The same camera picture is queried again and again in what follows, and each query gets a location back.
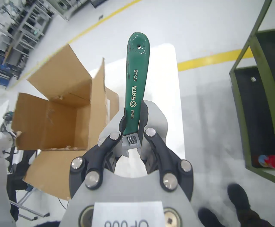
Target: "white table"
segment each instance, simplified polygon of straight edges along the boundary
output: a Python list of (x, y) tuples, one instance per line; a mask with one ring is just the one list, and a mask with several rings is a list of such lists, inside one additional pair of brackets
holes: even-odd
[[(90, 71), (91, 76), (94, 77), (97, 71), (98, 69)], [(126, 58), (106, 64), (105, 85), (119, 95), (120, 109), (125, 107), (125, 84)], [(168, 122), (166, 145), (184, 159), (182, 108), (176, 51), (173, 45), (162, 44), (151, 48), (144, 99), (153, 101), (164, 113)], [(122, 157), (118, 161), (115, 173), (124, 177), (146, 175), (137, 151), (129, 153), (129, 158)]]

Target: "person's foot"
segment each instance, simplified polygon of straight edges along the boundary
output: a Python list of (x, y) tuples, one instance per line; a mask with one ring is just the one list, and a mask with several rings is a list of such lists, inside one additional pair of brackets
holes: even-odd
[(233, 183), (228, 185), (227, 193), (236, 210), (250, 209), (247, 194), (239, 184)]
[(199, 209), (198, 217), (205, 227), (225, 227), (219, 222), (217, 216), (205, 207)]

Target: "green metal shelf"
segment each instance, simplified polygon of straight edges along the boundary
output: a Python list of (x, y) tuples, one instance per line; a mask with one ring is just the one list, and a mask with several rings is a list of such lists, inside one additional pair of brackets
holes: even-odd
[(230, 77), (246, 168), (275, 183), (274, 175), (257, 168), (252, 161), (275, 150), (274, 128), (259, 70), (255, 66), (239, 68)]
[[(258, 32), (272, 0), (265, 0), (255, 25), (229, 72), (241, 132), (245, 167), (275, 183), (275, 169), (258, 163), (275, 155), (275, 30)], [(257, 66), (237, 68), (248, 47)]]
[(275, 30), (257, 32), (249, 46), (261, 75), (275, 128)]

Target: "cardboard box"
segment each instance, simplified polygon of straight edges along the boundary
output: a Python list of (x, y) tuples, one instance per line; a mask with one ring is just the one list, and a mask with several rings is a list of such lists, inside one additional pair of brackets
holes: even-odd
[(58, 198), (70, 198), (71, 161), (97, 144), (119, 110), (118, 95), (105, 88), (104, 78), (104, 59), (92, 79), (66, 45), (28, 79), (48, 100), (18, 96), (12, 123), (12, 129), (21, 132), (17, 148), (42, 150), (25, 182)]

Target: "green wrench handle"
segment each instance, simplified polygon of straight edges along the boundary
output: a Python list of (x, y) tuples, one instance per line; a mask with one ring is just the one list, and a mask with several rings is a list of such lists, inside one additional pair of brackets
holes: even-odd
[(143, 100), (150, 55), (149, 40), (135, 32), (128, 41), (126, 59), (126, 128), (123, 135), (138, 131), (141, 101)]

